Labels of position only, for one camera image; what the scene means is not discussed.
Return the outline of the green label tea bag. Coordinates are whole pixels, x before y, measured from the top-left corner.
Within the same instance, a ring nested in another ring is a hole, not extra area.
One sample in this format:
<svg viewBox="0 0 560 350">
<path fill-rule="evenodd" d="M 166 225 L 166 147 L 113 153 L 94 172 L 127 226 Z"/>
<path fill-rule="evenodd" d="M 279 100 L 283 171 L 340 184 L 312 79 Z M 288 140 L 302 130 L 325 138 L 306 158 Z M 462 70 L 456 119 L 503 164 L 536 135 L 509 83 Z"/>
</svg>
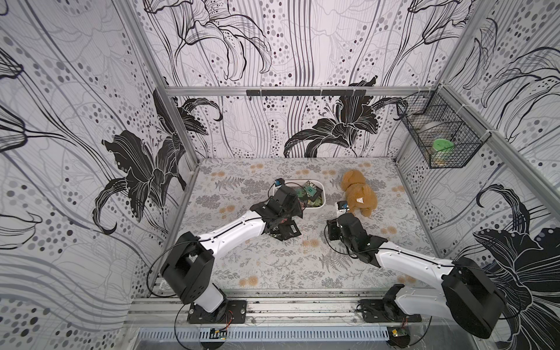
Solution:
<svg viewBox="0 0 560 350">
<path fill-rule="evenodd" d="M 308 200 L 306 207 L 307 208 L 319 208 L 324 204 L 324 201 L 321 197 L 317 198 L 316 200 Z"/>
</svg>

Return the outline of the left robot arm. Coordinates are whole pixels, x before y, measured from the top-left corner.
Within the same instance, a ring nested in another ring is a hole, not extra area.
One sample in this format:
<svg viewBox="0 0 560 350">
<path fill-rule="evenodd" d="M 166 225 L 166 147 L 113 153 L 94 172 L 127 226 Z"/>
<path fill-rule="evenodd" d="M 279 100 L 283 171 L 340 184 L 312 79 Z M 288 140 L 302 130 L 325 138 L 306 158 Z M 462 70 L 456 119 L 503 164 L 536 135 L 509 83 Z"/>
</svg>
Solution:
<svg viewBox="0 0 560 350">
<path fill-rule="evenodd" d="M 216 260 L 250 239 L 268 234 L 285 241 L 300 235 L 294 217 L 303 217 L 297 190 L 280 185 L 264 202 L 212 232 L 182 234 L 170 249 L 160 274 L 184 304 L 195 304 L 216 319 L 227 312 L 227 297 L 211 283 Z"/>
</svg>

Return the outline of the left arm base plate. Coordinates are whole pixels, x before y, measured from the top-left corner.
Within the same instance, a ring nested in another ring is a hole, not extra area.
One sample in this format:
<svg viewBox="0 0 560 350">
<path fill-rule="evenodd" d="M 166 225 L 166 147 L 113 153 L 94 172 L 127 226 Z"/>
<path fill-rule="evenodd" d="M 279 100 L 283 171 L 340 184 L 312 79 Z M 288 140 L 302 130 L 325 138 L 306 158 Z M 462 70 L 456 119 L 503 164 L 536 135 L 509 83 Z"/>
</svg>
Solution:
<svg viewBox="0 0 560 350">
<path fill-rule="evenodd" d="M 237 325 L 245 323 L 246 300 L 225 300 L 214 312 L 207 312 L 193 304 L 188 313 L 188 322 L 195 325 Z"/>
</svg>

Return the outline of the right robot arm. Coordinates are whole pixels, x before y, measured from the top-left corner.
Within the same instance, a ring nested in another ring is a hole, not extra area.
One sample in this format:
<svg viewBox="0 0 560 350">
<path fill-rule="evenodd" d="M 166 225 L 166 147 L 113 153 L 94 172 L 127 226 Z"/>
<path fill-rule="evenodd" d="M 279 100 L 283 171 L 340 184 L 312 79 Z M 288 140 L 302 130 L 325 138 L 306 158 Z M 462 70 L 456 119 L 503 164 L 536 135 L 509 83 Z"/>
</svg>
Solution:
<svg viewBox="0 0 560 350">
<path fill-rule="evenodd" d="M 488 339 L 505 311 L 505 295 L 469 258 L 453 261 L 404 249 L 367 233 L 352 213 L 329 220 L 326 234 L 329 242 L 340 241 L 359 261 L 399 271 L 431 287 L 417 291 L 404 284 L 393 285 L 383 304 L 396 320 L 413 314 L 452 319 L 469 334 Z"/>
</svg>

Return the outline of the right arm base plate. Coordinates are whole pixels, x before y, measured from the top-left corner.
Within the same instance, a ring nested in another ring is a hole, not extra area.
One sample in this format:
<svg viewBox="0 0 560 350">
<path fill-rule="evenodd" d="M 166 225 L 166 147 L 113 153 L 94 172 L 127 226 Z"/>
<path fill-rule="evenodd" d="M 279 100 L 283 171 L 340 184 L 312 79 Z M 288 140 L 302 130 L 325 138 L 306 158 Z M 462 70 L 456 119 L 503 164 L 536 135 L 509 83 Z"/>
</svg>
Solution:
<svg viewBox="0 0 560 350">
<path fill-rule="evenodd" d="M 404 284 L 394 284 L 382 299 L 363 299 L 358 302 L 356 312 L 362 315 L 366 323 L 396 322 L 405 325 L 421 322 L 420 314 L 405 314 L 396 304 L 396 296 Z"/>
</svg>

